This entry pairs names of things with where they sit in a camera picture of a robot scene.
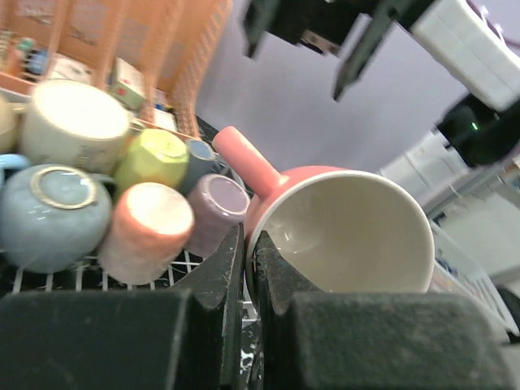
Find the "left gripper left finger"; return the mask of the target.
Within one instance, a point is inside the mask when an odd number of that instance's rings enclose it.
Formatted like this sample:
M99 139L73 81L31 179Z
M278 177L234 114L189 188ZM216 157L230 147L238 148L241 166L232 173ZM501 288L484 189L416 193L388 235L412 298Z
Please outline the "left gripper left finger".
M244 233L168 286L115 288L1 266L4 389L236 389Z

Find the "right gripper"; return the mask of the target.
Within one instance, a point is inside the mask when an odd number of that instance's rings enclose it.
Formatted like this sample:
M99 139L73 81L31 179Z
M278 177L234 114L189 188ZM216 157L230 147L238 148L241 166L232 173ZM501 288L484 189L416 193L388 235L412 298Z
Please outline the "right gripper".
M280 1L252 0L243 20L246 56L252 58L264 33L292 45L342 45L357 19L371 18L340 66L335 101L355 84L394 23L408 29L429 1Z

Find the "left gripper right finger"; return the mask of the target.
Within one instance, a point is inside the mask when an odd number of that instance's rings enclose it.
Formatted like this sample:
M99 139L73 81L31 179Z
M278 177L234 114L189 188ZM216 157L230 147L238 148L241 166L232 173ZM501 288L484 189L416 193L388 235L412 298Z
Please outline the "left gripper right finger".
M253 251L266 389L512 389L487 321L446 293L327 293L262 232Z

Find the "pink mug white inside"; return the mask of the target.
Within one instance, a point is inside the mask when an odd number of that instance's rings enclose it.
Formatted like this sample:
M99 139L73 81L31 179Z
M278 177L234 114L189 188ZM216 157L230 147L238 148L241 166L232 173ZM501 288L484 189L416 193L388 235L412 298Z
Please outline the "pink mug white inside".
M266 232L279 254L328 293L424 293L435 246L421 206L395 182L366 171L305 166L277 171L236 128L216 151L253 190L245 220L245 275Z

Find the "purple mug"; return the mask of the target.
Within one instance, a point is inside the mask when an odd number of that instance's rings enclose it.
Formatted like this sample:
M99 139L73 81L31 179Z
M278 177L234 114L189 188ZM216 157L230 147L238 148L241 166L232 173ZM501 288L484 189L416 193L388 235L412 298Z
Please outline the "purple mug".
M187 196L195 224L185 248L201 258L209 257L228 230L241 223L249 207L247 192L224 175L204 175Z

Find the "small grey-blue cup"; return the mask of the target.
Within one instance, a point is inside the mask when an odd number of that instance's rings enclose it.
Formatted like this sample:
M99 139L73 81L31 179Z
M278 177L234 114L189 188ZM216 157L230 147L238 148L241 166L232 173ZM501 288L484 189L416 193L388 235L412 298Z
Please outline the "small grey-blue cup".
M204 141L188 140L185 144L188 150L188 167L179 192L186 196L204 175L212 172L215 152Z

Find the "grey mug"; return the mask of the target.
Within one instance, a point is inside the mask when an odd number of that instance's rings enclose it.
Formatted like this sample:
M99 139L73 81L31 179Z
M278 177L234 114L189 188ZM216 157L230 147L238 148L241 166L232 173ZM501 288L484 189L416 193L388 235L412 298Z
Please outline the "grey mug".
M12 175L1 191L1 249L13 267L64 271L98 247L111 221L115 180L65 165Z

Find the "yellow-green mug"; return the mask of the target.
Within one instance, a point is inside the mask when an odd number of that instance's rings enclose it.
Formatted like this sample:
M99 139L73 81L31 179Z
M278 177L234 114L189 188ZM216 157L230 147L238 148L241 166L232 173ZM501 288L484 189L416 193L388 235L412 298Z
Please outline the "yellow-green mug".
M188 164L189 152L179 137L166 130L147 128L132 141L115 171L115 199L134 184L145 182L177 189Z

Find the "light blue mug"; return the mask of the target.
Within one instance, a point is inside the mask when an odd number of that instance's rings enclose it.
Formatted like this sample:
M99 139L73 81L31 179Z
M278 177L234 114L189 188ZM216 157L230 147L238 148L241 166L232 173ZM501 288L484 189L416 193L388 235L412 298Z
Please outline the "light blue mug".
M6 171L23 170L31 165L30 161L21 154L1 154L0 155L0 183L3 185L6 179Z

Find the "beige round mug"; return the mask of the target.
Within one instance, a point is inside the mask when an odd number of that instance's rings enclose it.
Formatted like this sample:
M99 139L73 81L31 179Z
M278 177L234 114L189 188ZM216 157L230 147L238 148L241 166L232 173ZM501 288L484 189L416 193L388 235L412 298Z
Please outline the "beige round mug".
M1 95L0 106L0 147L1 153L9 153L15 148L18 140L17 126L24 113L24 104L9 102Z

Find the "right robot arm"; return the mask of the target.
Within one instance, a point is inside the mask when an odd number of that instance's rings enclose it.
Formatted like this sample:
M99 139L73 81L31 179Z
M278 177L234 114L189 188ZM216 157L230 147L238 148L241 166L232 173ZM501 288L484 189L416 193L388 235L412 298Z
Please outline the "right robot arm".
M338 54L360 15L370 16L336 76L332 96L359 81L390 28L404 29L468 94L436 129L469 167L515 154L519 144L519 57L471 1L251 1L243 19L247 55L270 33L320 54Z

